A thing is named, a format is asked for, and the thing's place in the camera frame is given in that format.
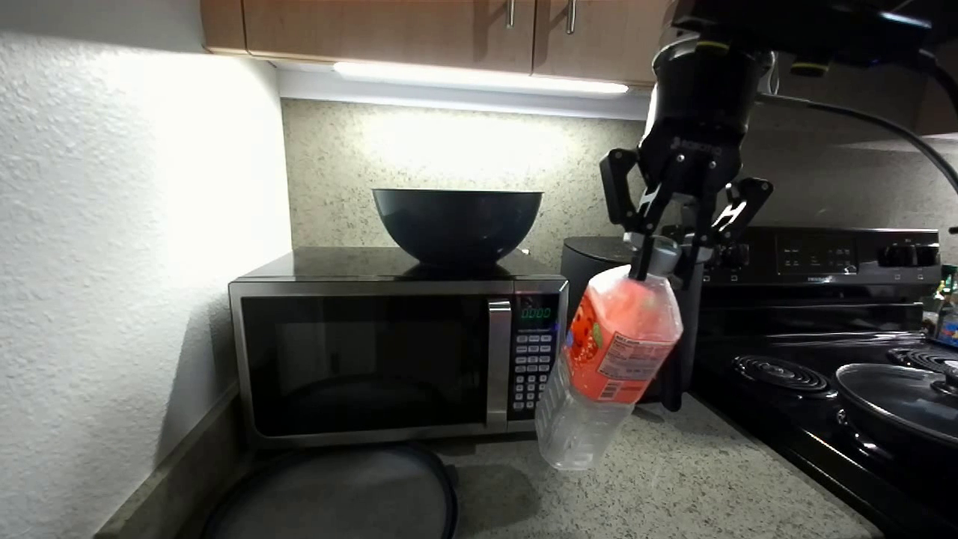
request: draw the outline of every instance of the white wall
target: white wall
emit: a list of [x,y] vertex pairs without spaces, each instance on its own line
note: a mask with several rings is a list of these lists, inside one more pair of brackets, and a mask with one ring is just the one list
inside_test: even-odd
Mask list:
[[100,529],[230,386],[227,279],[287,245],[273,70],[0,34],[4,539]]

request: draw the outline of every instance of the black cable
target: black cable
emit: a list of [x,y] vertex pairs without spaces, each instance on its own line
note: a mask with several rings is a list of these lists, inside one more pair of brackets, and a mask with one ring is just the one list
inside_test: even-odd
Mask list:
[[936,82],[939,89],[951,100],[951,109],[958,113],[958,82],[951,79],[948,70],[942,70],[935,56],[935,52],[917,52],[913,56],[905,61],[905,67],[920,70]]
[[899,122],[890,122],[884,116],[875,116],[875,113],[865,113],[865,112],[856,112],[856,109],[841,109],[841,104],[812,101],[812,100],[797,100],[797,97],[767,97],[767,92],[761,92],[757,101],[826,112],[826,113],[853,116],[853,119],[881,127],[886,131],[896,131],[899,137],[911,142],[958,192],[958,170],[930,143],[925,143],[920,134],[913,134],[911,130],[905,130]]

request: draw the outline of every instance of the microwave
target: microwave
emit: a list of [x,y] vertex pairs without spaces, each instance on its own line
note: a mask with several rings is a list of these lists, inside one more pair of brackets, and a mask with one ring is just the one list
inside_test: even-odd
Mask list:
[[429,269],[402,249],[300,249],[227,296],[254,447],[528,435],[570,308],[528,255]]

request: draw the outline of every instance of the black stove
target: black stove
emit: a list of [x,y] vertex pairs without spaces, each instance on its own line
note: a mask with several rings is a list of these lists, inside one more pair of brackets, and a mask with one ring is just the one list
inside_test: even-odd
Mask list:
[[757,227],[718,251],[700,306],[691,393],[886,535],[958,535],[958,471],[878,444],[847,413],[835,371],[929,347],[935,243],[935,230]]

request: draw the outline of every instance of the clear plastic bottle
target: clear plastic bottle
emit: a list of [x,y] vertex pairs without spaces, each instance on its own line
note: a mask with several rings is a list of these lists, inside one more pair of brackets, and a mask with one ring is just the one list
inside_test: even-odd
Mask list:
[[537,407],[538,455],[556,471],[588,471],[679,335],[664,275],[633,282],[628,263],[594,275]]
[[579,396],[565,359],[556,359],[538,396],[538,455],[556,471],[588,471],[628,413],[633,404],[598,404]]

